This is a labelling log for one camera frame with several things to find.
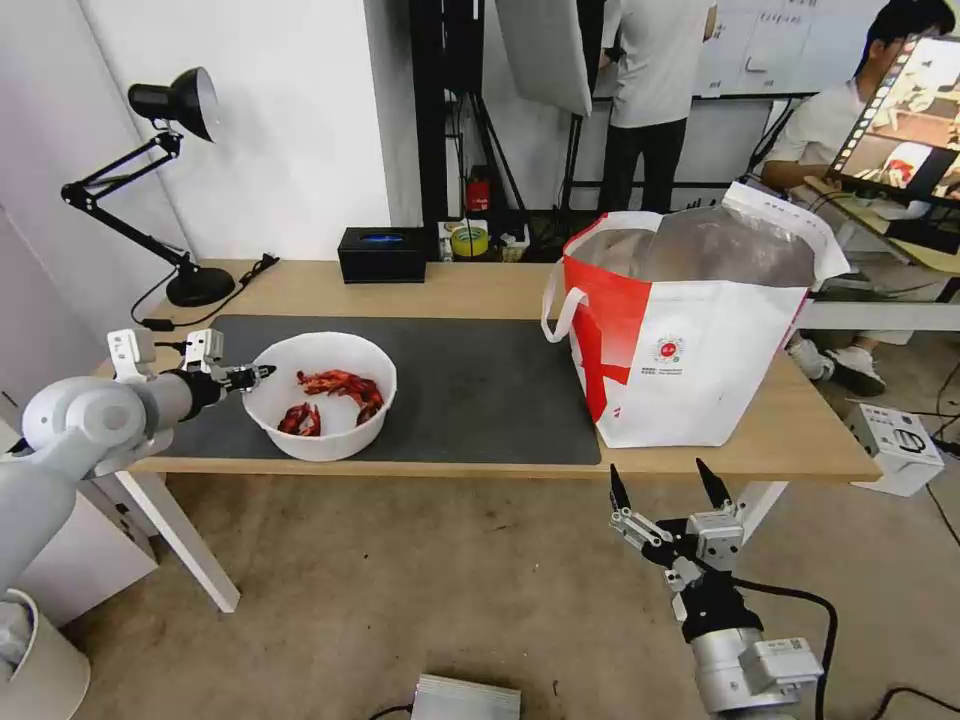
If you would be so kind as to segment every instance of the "wooden table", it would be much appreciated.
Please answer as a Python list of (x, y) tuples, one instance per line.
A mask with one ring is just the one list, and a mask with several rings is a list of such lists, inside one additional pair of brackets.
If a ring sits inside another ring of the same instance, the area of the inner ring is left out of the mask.
[[(206, 262), (239, 276), (250, 261)], [(433, 264), (422, 285), (344, 285), (333, 262), (281, 262), (255, 280), (224, 314), (316, 315), (346, 317), (441, 317), (539, 319), (551, 266), (526, 264)], [(185, 322), (203, 310), (164, 303), (150, 317)], [(182, 339), (186, 331), (157, 336)], [(161, 366), (176, 356), (161, 351)], [(628, 480), (672, 481), (698, 478), (695, 458), (703, 458), (728, 480), (751, 481), (742, 500), (752, 533), (787, 482), (872, 482), (879, 476), (842, 422), (785, 355), (778, 354), (766, 380), (731, 440), (721, 448), (611, 450), (599, 440), (598, 465), (509, 465), (357, 462), (307, 463), (289, 459), (193, 458), (157, 455), (118, 473), (161, 533), (226, 612), (239, 593), (203, 540), (166, 491), (157, 473), (275, 474), (303, 476), (484, 477), (609, 480), (615, 463)]]

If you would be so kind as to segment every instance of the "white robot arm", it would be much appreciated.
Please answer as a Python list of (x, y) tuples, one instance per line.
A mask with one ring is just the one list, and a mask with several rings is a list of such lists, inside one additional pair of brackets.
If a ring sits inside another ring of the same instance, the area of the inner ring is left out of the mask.
[(823, 668), (803, 638), (763, 639), (763, 624), (732, 576), (744, 541), (742, 505), (699, 459), (697, 466), (714, 509), (657, 523), (631, 510), (611, 466), (610, 526), (664, 568), (710, 717), (789, 720), (783, 709), (800, 701), (800, 691), (815, 685)]
[(165, 449), (172, 428), (234, 390), (249, 391), (272, 366), (224, 368), (223, 335), (191, 333), (180, 368), (155, 375), (146, 330), (108, 336), (114, 380), (69, 378), (37, 393), (23, 416), (33, 454), (0, 462), (0, 589), (7, 588), (73, 512), (75, 485)]

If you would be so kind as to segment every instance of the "lamp shade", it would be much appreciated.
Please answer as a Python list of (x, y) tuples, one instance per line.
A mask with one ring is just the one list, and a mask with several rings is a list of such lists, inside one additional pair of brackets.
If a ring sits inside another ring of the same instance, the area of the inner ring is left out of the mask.
[(197, 137), (214, 141), (220, 117), (217, 93), (202, 67), (182, 73), (170, 86), (131, 85), (130, 107), (147, 120), (175, 120)]

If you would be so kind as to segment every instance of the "whiteboard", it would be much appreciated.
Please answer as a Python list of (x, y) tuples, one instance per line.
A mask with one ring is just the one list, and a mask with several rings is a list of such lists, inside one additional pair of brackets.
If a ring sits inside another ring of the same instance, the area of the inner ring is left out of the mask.
[(791, 95), (849, 80), (887, 0), (718, 0), (696, 94)]

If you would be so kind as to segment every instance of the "man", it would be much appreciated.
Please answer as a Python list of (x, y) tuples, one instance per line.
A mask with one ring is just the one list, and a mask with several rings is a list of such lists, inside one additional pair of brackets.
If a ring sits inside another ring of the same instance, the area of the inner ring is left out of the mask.
[[(600, 212), (626, 210), (643, 155), (642, 210), (670, 212), (700, 46), (717, 21), (716, 0), (607, 0), (604, 48), (620, 28), (623, 54), (607, 130)], [(601, 67), (609, 62), (601, 56)]]
[[(870, 27), (854, 78), (807, 100), (790, 118), (767, 156), (762, 173), (764, 184), (790, 191), (800, 188), (807, 176), (824, 178), (907, 36), (944, 35), (952, 32), (954, 24), (953, 12), (943, 0), (891, 0)], [(933, 301), (945, 284), (941, 276), (931, 271), (904, 266), (892, 258), (864, 259), (857, 265), (880, 293), (904, 302)], [(906, 344), (910, 335), (864, 332), (849, 347), (828, 350), (825, 356), (813, 342), (795, 336), (787, 352), (811, 380), (832, 377), (858, 395), (873, 397), (886, 390), (886, 383), (874, 368), (874, 349), (881, 341)]]

